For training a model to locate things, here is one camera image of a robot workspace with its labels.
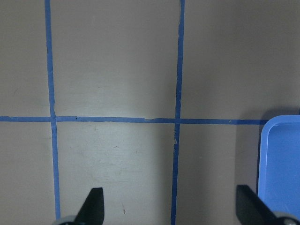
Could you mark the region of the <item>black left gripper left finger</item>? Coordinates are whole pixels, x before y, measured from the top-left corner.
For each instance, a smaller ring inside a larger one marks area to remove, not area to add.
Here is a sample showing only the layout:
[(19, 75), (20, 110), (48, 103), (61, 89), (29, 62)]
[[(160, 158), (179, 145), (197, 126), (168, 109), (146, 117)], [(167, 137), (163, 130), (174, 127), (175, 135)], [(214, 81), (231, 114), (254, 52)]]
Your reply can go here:
[(74, 219), (75, 225), (102, 225), (104, 222), (104, 192), (92, 188)]

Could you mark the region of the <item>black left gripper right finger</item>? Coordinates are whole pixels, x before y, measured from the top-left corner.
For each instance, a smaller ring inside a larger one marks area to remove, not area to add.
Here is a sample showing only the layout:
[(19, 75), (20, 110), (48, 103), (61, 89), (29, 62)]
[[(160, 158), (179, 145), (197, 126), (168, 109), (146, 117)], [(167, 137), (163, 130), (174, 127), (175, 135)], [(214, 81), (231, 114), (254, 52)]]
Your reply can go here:
[(237, 185), (235, 209), (242, 225), (270, 225), (277, 219), (248, 185)]

